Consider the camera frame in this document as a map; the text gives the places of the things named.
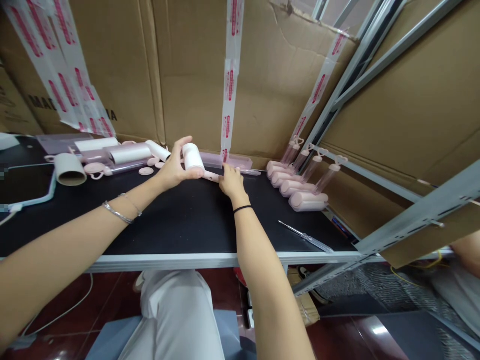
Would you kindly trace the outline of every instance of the cardboard box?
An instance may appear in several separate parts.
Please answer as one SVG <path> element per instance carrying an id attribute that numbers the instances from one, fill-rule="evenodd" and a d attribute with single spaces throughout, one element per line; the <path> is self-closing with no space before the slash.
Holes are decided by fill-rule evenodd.
<path id="1" fill-rule="evenodd" d="M 0 66 L 0 133 L 42 135 L 44 132 L 10 79 Z"/>
<path id="2" fill-rule="evenodd" d="M 155 22 L 149 0 L 70 0 L 88 73 L 119 138 L 165 141 Z M 60 123 L 7 15 L 0 10 L 0 56 L 48 134 Z"/>
<path id="3" fill-rule="evenodd" d="M 154 0 L 166 141 L 193 135 L 221 148 L 226 14 L 224 0 Z M 232 154 L 280 159 L 338 32 L 268 1 L 245 1 Z M 348 39 L 315 119 L 348 65 Z"/>
<path id="4" fill-rule="evenodd" d="M 121 140 L 172 146 L 193 135 L 221 150 L 227 2 L 70 0 L 92 84 Z M 338 31 L 268 0 L 246 1 L 233 154 L 263 169 L 285 151 Z M 347 39 L 303 136 L 308 136 L 357 44 Z M 0 56 L 49 134 L 75 130 L 55 107 L 5 13 Z"/>
<path id="5" fill-rule="evenodd" d="M 409 2 L 375 58 L 438 3 Z M 422 196 L 435 188 L 418 179 L 441 186 L 480 159 L 479 17 L 480 2 L 462 2 L 343 107 L 321 146 Z M 362 238 L 412 205 L 344 169 L 326 193 Z M 382 255 L 406 265 L 480 229 L 480 208 L 468 209 L 444 218 L 445 229 L 428 227 Z"/>
<path id="6" fill-rule="evenodd" d="M 297 285 L 302 281 L 302 278 L 299 275 L 299 271 L 296 268 L 288 268 L 288 282 L 291 286 Z M 298 309 L 303 319 L 303 323 L 306 327 L 315 324 L 320 320 L 320 314 L 315 306 L 312 297 L 308 292 L 295 298 L 298 305 Z"/>

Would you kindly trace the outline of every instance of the tablet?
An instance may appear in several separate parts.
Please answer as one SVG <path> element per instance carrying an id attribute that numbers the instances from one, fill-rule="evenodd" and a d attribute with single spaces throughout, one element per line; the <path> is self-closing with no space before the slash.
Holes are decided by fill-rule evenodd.
<path id="1" fill-rule="evenodd" d="M 0 204 L 3 212 L 14 205 L 45 203 L 54 197 L 57 181 L 53 164 L 15 166 L 0 172 Z"/>

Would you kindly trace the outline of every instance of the silver bracelet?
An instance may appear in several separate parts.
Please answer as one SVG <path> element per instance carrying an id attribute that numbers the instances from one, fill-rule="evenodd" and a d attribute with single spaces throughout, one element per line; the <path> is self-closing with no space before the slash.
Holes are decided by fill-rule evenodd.
<path id="1" fill-rule="evenodd" d="M 138 211 L 138 217 L 141 217 L 142 214 L 143 214 L 143 212 L 141 212 L 140 209 L 137 207 L 137 205 L 135 205 L 134 202 L 133 202 L 132 200 L 130 200 L 130 198 L 127 196 L 127 194 L 126 194 L 126 193 L 121 193 L 120 195 L 118 195 L 118 197 L 121 197 L 121 196 L 123 196 L 123 197 L 125 197 L 126 199 L 128 199 L 128 201 L 130 202 L 130 204 L 132 204 L 132 205 L 135 207 L 135 209 Z"/>
<path id="2" fill-rule="evenodd" d="M 134 221 L 132 219 L 129 219 L 128 217 L 125 217 L 123 216 L 121 213 L 119 212 L 116 212 L 114 209 L 112 209 L 112 207 L 110 206 L 109 202 L 108 201 L 105 201 L 103 203 L 103 207 L 105 209 L 107 209 L 109 212 L 111 212 L 113 215 L 116 215 L 118 216 L 120 219 L 122 219 L 124 222 L 126 222 L 127 224 L 133 224 Z"/>

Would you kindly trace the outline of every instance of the floor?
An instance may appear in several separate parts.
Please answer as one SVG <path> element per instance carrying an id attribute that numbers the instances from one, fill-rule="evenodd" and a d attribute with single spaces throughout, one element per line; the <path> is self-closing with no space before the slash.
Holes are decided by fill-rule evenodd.
<path id="1" fill-rule="evenodd" d="M 236 311 L 240 336 L 255 341 L 248 328 L 247 290 L 233 269 L 199 270 L 211 288 L 213 307 Z M 40 331 L 33 345 L 8 350 L 1 360 L 84 360 L 102 327 L 111 321 L 140 315 L 140 294 L 132 291 L 139 272 L 94 274 L 91 294 L 65 317 Z M 84 274 L 59 294 L 30 327 L 40 329 L 81 300 L 90 288 Z M 407 360 L 376 317 L 323 319 L 307 328 L 318 359 Z"/>

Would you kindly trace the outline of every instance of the metal shelf rack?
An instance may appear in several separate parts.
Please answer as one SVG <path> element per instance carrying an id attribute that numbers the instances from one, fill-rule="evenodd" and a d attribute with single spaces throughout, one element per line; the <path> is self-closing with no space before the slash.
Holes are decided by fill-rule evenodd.
<path id="1" fill-rule="evenodd" d="M 443 0 L 369 70 L 365 71 L 405 5 L 405 1 L 402 0 L 375 2 L 372 11 L 362 27 L 365 29 L 364 32 L 359 33 L 361 43 L 316 122 L 310 136 L 305 141 L 303 150 L 305 150 L 307 144 L 310 143 L 318 147 L 330 125 L 342 110 L 342 106 L 421 39 L 462 1 L 463 0 Z M 328 157 L 335 158 L 335 155 L 329 154 Z M 385 261 L 385 259 L 379 255 L 379 252 L 405 240 L 407 237 L 427 226 L 443 225 L 440 223 L 443 217 L 469 203 L 475 204 L 475 199 L 480 197 L 480 182 L 478 181 L 478 179 L 480 179 L 480 160 L 470 165 L 425 197 L 415 194 L 357 164 L 348 162 L 344 166 L 409 200 L 413 205 L 364 239 L 360 239 L 359 236 L 336 216 L 336 219 L 359 240 L 359 242 L 355 244 L 355 247 L 360 256 L 350 262 L 326 264 L 293 287 L 293 292 L 296 296 L 311 291 L 343 272 L 353 270 L 362 264 Z M 443 248 L 441 253 L 444 257 L 453 254 L 450 248 Z M 438 258 L 437 252 L 424 256 L 422 259 L 435 258 Z"/>

